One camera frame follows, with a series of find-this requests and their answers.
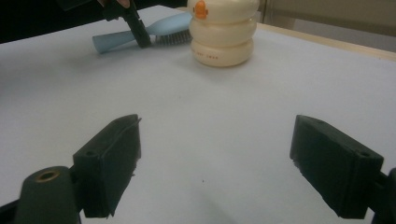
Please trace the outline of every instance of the cream-colored container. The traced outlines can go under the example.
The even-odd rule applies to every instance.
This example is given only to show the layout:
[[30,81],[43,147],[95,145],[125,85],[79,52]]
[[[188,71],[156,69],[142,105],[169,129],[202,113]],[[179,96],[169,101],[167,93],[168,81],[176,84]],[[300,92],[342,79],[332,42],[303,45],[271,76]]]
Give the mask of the cream-colored container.
[[189,0],[191,50],[211,66],[232,66],[253,52],[259,0]]

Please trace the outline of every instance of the table surface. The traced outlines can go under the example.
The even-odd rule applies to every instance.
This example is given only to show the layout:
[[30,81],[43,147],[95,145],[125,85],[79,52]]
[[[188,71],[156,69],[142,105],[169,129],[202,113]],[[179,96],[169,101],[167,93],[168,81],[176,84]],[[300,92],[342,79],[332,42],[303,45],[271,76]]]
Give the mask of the table surface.
[[[139,12],[146,25],[177,13]],[[83,223],[370,223],[370,211],[336,216],[289,159],[290,142],[303,114],[383,155],[384,173],[396,167],[396,62],[268,29],[229,68],[199,64],[188,45],[95,52],[91,36],[127,29],[99,21],[0,45],[0,204],[136,113],[136,176],[113,218]]]

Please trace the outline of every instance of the ribbed plastic bottle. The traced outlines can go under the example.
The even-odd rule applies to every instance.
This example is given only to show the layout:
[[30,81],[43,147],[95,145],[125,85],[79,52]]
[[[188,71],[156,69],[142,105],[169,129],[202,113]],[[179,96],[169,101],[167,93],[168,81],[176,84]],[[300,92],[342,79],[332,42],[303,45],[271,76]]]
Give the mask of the ribbed plastic bottle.
[[260,0],[189,0],[191,50],[210,66],[232,66],[253,52]]

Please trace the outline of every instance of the dark background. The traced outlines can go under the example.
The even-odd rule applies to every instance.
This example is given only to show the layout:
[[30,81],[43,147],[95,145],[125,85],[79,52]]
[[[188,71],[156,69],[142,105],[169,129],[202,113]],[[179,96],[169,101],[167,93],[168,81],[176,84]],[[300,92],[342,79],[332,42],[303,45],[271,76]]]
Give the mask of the dark background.
[[[187,0],[134,0],[137,9],[184,7]],[[0,44],[52,33],[103,19],[96,1],[63,11],[56,0],[0,0]]]

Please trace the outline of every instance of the orange logo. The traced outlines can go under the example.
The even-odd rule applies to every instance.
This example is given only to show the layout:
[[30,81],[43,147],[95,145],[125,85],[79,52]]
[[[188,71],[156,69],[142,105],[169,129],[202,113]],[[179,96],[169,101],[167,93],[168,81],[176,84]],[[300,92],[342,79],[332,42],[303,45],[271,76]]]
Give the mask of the orange logo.
[[192,10],[195,13],[195,17],[201,20],[206,19],[206,15],[209,14],[204,0],[197,2]]

